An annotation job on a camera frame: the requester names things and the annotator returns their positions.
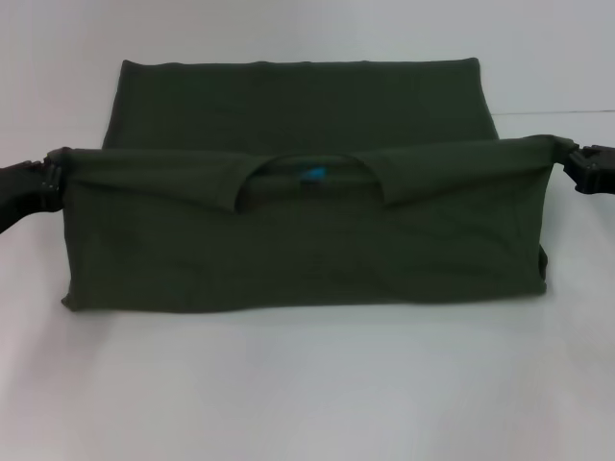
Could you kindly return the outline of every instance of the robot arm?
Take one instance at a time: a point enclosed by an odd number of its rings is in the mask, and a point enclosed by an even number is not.
[[[0,233],[30,214],[61,210],[61,180],[49,159],[0,168]]]
[[[577,149],[563,163],[578,192],[615,194],[615,148]],[[30,214],[62,208],[62,168],[50,158],[0,168],[0,233]]]

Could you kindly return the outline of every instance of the dark green cloth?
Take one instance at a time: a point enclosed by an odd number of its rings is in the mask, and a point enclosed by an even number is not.
[[[104,147],[288,154],[497,139],[476,59],[122,66]]]
[[[63,151],[74,309],[539,294],[552,137],[333,156]],[[324,169],[306,181],[306,172]]]
[[[539,294],[572,142],[497,139],[477,60],[125,62],[101,151],[63,150],[74,310]]]

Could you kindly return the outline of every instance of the green t-shirt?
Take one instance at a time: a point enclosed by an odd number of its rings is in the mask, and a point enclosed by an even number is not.
[[[539,294],[573,144],[497,139],[476,60],[125,62],[65,170],[75,310],[458,303]]]

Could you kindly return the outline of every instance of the white backdrop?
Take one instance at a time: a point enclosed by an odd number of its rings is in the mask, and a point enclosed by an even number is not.
[[[0,165],[99,147],[123,59],[476,56],[502,137],[615,145],[606,0],[0,0]],[[60,215],[0,237],[0,459],[615,459],[615,198],[557,169],[547,296],[73,315]]]

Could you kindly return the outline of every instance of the blue label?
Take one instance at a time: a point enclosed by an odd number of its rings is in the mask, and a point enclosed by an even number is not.
[[[307,171],[304,171],[300,179],[302,182],[320,182],[327,176],[327,168],[324,166],[319,166],[317,168],[311,168]]]

